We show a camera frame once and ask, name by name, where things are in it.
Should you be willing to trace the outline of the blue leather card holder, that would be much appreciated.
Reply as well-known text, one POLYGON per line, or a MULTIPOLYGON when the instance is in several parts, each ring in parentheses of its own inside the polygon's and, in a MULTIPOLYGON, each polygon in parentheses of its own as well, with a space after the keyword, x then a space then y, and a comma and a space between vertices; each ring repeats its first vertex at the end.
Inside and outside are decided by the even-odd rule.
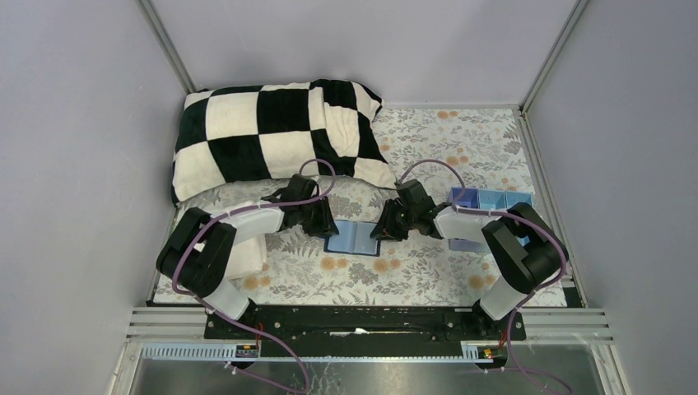
POLYGON ((324 243, 326 253, 344 253, 378 257, 380 241, 370 236, 376 223, 362 221, 335 221, 337 235, 329 236, 324 243))

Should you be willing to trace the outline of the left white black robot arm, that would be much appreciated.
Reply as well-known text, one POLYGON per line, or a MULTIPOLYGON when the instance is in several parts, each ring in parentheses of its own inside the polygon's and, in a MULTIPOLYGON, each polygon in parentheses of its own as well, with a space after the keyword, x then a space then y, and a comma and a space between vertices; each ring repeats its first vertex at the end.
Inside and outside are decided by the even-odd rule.
POLYGON ((286 187, 225 214, 188 209, 160 251, 157 271, 174 291, 197 297, 223 318, 240 319, 253 302, 226 280, 234 247, 297 225, 313 237, 337 234, 328 195, 317 188, 313 179, 295 174, 286 187))

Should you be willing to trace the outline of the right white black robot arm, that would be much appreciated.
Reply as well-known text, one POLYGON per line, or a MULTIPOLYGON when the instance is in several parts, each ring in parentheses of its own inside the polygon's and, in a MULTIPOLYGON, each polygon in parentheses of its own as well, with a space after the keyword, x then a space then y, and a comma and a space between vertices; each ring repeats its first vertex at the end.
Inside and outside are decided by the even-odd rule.
POLYGON ((566 246, 533 207, 518 202, 504 211, 437 204, 422 184, 400 184, 370 236, 403 241, 412 230, 433 239, 463 239, 485 244, 500 277, 473 306, 490 321, 500 321, 554 275, 563 275, 569 260, 566 246))

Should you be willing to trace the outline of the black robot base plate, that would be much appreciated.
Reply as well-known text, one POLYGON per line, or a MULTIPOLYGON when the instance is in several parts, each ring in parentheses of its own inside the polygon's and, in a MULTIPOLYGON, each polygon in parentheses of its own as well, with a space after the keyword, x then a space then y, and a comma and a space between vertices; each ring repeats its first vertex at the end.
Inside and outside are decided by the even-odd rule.
POLYGON ((241 317, 248 332, 215 314, 207 317, 207 340, 250 341, 263 357, 287 351, 261 337, 263 331, 285 342, 299 357, 456 357, 462 342, 499 346, 526 339, 521 314, 513 326, 490 321, 464 307, 256 305, 241 317))

